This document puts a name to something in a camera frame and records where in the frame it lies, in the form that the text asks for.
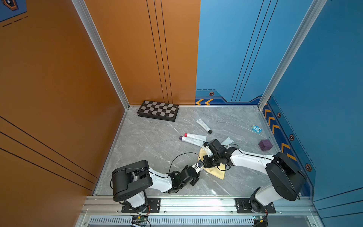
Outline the yellow cleaning cloth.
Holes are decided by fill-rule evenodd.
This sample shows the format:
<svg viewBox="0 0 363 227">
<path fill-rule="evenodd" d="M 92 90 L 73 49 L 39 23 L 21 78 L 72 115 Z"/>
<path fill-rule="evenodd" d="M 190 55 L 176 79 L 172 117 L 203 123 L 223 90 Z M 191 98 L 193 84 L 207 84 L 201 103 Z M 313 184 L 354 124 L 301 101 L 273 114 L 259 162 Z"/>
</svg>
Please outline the yellow cleaning cloth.
<svg viewBox="0 0 363 227">
<path fill-rule="evenodd" d="M 207 162 L 204 159 L 204 157 L 207 156 L 207 153 L 203 148 L 200 149 L 199 156 L 201 158 L 201 161 L 204 163 L 203 169 L 206 172 L 208 172 L 209 174 L 211 174 L 221 180 L 223 180 L 225 178 L 225 170 L 226 170 L 225 164 L 220 164 L 219 166 L 207 168 Z"/>
</svg>

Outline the white tube green cap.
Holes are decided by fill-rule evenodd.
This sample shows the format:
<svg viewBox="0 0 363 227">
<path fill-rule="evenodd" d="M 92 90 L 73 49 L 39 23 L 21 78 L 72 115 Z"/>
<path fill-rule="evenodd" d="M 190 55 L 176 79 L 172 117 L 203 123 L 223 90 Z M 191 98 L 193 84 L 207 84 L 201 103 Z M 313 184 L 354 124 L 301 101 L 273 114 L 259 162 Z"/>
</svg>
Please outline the white tube green cap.
<svg viewBox="0 0 363 227">
<path fill-rule="evenodd" d="M 228 145 L 231 145 L 233 143 L 234 143 L 234 141 L 231 138 L 228 137 L 223 142 L 221 142 L 221 145 L 228 146 Z"/>
</svg>

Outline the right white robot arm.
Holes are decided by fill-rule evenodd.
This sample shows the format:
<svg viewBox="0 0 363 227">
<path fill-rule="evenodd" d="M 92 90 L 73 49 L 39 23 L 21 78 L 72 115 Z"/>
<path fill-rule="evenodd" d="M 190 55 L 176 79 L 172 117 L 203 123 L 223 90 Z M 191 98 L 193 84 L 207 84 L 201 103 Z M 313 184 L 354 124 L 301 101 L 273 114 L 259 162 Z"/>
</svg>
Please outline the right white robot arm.
<svg viewBox="0 0 363 227">
<path fill-rule="evenodd" d="M 305 174 L 285 153 L 259 155 L 242 151 L 235 147 L 222 148 L 203 155 L 204 168 L 220 165 L 246 167 L 261 172 L 269 177 L 270 184 L 258 187 L 248 204 L 251 212 L 265 212 L 269 205 L 279 199 L 295 201 L 300 199 L 300 191 L 306 182 Z"/>
</svg>

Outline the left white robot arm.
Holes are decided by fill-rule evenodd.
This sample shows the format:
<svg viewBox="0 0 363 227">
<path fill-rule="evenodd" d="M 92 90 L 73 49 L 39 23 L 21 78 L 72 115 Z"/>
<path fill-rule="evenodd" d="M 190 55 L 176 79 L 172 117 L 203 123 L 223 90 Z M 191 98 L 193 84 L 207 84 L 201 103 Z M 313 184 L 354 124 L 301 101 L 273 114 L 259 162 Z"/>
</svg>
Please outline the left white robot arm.
<svg viewBox="0 0 363 227">
<path fill-rule="evenodd" d="M 112 172 L 111 188 L 115 202 L 127 202 L 132 208 L 147 206 L 145 190 L 156 189 L 162 193 L 177 193 L 184 186 L 195 185 L 204 163 L 199 160 L 192 166 L 186 166 L 181 172 L 162 174 L 155 171 L 146 160 L 119 167 Z"/>
</svg>

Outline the white tube purple cap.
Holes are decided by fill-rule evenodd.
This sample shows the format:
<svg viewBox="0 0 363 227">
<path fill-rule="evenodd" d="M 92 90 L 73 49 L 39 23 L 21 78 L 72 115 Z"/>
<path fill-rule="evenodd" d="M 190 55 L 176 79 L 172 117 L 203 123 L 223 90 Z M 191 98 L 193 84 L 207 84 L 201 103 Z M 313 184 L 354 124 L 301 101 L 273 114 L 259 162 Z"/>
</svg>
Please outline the white tube purple cap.
<svg viewBox="0 0 363 227">
<path fill-rule="evenodd" d="M 196 139 L 193 139 L 193 138 L 188 138 L 188 137 L 185 137 L 185 136 L 180 136 L 179 137 L 179 140 L 183 141 L 183 142 L 187 142 L 189 144 L 193 144 L 193 145 L 196 145 L 198 147 L 202 147 L 204 142 L 203 141 L 200 141 L 200 140 L 196 140 Z"/>
</svg>

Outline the white tube pink cap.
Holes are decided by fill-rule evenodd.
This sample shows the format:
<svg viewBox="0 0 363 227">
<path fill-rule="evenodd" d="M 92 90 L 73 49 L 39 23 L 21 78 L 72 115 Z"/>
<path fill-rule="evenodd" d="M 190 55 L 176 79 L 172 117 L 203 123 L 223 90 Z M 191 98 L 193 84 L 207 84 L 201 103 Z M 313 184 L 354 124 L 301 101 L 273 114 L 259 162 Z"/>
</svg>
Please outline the white tube pink cap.
<svg viewBox="0 0 363 227">
<path fill-rule="evenodd" d="M 187 137 L 187 138 L 191 138 L 191 139 L 195 139 L 195 140 L 199 140 L 199 141 L 204 141 L 204 142 L 207 141 L 207 136 L 203 136 L 203 135 L 185 133 L 184 136 Z"/>
</svg>

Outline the white tube black cap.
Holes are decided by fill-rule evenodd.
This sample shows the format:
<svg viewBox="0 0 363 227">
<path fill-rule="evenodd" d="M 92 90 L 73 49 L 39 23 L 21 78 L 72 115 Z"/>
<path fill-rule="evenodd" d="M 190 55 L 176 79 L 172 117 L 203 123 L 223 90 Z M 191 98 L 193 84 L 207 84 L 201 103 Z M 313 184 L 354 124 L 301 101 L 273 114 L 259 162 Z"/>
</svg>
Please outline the white tube black cap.
<svg viewBox="0 0 363 227">
<path fill-rule="evenodd" d="M 212 130 L 209 126 L 207 126 L 207 124 L 202 120 L 202 119 L 198 119 L 196 121 L 207 133 L 212 134 Z"/>
</svg>

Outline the teal small toy card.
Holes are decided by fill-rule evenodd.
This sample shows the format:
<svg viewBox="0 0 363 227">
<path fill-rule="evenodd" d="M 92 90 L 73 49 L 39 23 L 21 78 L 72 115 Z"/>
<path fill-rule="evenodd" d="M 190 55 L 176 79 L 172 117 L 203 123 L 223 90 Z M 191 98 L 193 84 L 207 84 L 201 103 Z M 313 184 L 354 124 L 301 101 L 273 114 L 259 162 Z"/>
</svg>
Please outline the teal small toy card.
<svg viewBox="0 0 363 227">
<path fill-rule="evenodd" d="M 253 125 L 253 126 L 251 127 L 251 130 L 252 130 L 253 132 L 257 133 L 257 134 L 260 134 L 260 133 L 262 132 L 262 129 L 261 129 L 260 127 L 256 126 L 256 125 Z"/>
</svg>

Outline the purple cube box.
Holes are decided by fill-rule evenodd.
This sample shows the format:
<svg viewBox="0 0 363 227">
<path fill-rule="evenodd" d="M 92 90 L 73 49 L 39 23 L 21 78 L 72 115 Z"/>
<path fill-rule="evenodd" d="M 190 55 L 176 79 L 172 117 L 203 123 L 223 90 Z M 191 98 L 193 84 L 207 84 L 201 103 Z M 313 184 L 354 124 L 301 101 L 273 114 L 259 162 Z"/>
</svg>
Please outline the purple cube box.
<svg viewBox="0 0 363 227">
<path fill-rule="evenodd" d="M 261 140 L 258 145 L 261 151 L 268 151 L 273 148 L 273 144 L 270 140 Z"/>
</svg>

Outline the left green circuit board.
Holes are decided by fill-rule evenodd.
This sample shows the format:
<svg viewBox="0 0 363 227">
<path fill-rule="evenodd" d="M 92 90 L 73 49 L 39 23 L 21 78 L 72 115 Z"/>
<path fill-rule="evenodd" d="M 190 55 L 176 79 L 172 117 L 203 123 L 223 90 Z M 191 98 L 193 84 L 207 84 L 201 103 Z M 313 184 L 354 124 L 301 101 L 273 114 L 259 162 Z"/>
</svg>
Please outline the left green circuit board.
<svg viewBox="0 0 363 227">
<path fill-rule="evenodd" d="M 146 216 L 132 216 L 131 226 L 132 227 L 146 227 L 148 224 Z"/>
</svg>

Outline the green circuit board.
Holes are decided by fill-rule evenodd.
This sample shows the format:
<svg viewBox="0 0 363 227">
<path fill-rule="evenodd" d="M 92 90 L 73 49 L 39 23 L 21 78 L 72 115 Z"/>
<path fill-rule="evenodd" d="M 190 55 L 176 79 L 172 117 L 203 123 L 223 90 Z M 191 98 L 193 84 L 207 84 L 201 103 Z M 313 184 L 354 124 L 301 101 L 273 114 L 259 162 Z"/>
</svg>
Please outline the green circuit board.
<svg viewBox="0 0 363 227">
<path fill-rule="evenodd" d="M 132 227 L 146 227 L 148 224 L 146 216 L 132 216 L 131 226 Z"/>
<path fill-rule="evenodd" d="M 268 218 L 266 216 L 258 217 L 254 220 L 252 227 L 268 227 Z"/>
</svg>

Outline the folding chessboard box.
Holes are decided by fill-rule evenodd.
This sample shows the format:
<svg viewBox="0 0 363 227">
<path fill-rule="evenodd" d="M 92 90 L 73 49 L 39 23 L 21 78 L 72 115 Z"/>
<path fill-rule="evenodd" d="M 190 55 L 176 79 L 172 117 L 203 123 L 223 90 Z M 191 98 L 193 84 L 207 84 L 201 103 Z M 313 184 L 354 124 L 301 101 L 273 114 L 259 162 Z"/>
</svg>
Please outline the folding chessboard box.
<svg viewBox="0 0 363 227">
<path fill-rule="evenodd" d="M 139 117 L 174 122 L 178 111 L 179 106 L 176 104 L 145 100 L 137 111 L 137 114 Z"/>
</svg>

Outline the right green circuit board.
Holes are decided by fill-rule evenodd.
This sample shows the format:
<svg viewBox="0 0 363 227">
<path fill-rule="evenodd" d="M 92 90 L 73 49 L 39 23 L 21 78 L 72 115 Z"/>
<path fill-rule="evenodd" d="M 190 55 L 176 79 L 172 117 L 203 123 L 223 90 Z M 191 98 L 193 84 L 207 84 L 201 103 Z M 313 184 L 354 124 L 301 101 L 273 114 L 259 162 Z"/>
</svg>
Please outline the right green circuit board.
<svg viewBox="0 0 363 227">
<path fill-rule="evenodd" d="M 266 216 L 258 217 L 254 220 L 252 227 L 268 227 L 268 218 Z"/>
</svg>

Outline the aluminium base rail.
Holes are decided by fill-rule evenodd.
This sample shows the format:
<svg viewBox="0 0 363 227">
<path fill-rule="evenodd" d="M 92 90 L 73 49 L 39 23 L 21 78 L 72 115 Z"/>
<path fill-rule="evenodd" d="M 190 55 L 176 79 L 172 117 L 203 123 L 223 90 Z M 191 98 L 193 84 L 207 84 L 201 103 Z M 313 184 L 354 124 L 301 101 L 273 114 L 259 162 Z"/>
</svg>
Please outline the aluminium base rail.
<svg viewBox="0 0 363 227">
<path fill-rule="evenodd" d="M 268 227 L 322 227 L 307 197 L 294 202 L 278 200 L 267 212 L 247 210 L 247 198 L 233 196 L 150 196 L 149 207 L 135 212 L 111 196 L 90 196 L 76 222 L 77 227 L 132 227 L 132 216 L 146 216 L 146 227 L 252 227 L 258 217 Z"/>
</svg>

